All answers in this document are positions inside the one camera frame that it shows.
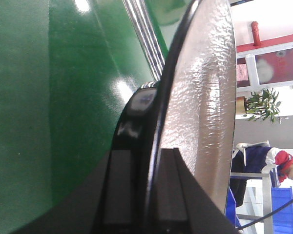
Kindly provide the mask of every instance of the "blue bin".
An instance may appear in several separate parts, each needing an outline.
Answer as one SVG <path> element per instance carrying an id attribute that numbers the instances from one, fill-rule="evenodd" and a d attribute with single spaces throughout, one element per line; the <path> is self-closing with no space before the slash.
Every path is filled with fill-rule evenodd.
<path id="1" fill-rule="evenodd" d="M 230 222 L 235 225 L 235 218 L 236 218 L 236 202 L 234 200 L 233 194 L 231 189 L 228 189 L 228 195 L 227 195 L 227 204 L 226 204 L 226 217 L 230 220 Z"/>
<path id="2" fill-rule="evenodd" d="M 292 188 L 272 188 L 272 210 L 293 198 Z M 274 234 L 293 234 L 293 203 L 272 216 Z"/>

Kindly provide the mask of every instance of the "plant pot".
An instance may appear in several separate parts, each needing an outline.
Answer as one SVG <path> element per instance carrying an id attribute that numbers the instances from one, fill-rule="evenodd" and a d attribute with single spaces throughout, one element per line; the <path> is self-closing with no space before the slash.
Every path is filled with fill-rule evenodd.
<path id="1" fill-rule="evenodd" d="M 235 114 L 236 115 L 246 114 L 245 97 L 237 97 L 236 98 Z"/>

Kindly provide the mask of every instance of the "black cable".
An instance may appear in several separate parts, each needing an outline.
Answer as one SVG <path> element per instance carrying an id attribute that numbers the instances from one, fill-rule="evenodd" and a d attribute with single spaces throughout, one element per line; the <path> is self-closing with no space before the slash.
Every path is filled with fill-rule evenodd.
<path id="1" fill-rule="evenodd" d="M 259 218 L 257 220 L 254 220 L 254 221 L 252 221 L 252 222 L 250 222 L 250 223 L 248 223 L 246 225 L 243 225 L 243 226 L 237 228 L 237 230 L 245 229 L 245 228 L 247 228 L 249 226 L 254 225 L 255 223 L 258 223 L 260 221 L 263 221 L 265 218 L 268 218 L 268 217 L 274 215 L 275 213 L 278 213 L 280 210 L 283 210 L 284 208 L 286 208 L 287 206 L 291 205 L 292 203 L 293 203 L 293 199 L 291 199 L 290 201 L 288 201 L 284 205 L 280 206 L 278 209 L 275 209 L 274 211 L 270 212 L 269 214 L 266 214 L 266 215 L 264 215 L 263 217 L 261 217 L 261 218 Z"/>

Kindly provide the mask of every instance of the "white sleeve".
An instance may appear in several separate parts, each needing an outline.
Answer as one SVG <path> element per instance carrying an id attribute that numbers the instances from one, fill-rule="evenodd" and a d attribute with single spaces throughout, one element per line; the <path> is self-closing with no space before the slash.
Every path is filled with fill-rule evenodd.
<path id="1" fill-rule="evenodd" d="M 275 163 L 275 157 L 276 155 L 280 152 L 281 150 L 278 149 L 278 148 L 275 148 L 275 147 L 272 147 L 267 155 L 266 155 L 266 160 L 265 160 L 265 163 L 268 165 L 268 164 L 274 164 Z"/>

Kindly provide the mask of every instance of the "person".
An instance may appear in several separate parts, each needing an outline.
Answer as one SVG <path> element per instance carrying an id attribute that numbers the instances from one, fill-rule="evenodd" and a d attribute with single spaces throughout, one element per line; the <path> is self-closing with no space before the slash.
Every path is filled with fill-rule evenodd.
<path id="1" fill-rule="evenodd" d="M 286 178 L 293 180 L 293 156 L 275 147 L 252 146 L 246 148 L 246 165 L 241 151 L 232 159 L 231 172 L 261 173 L 267 164 L 277 165 L 279 182 Z M 246 179 L 230 179 L 229 187 L 239 207 L 243 203 Z"/>

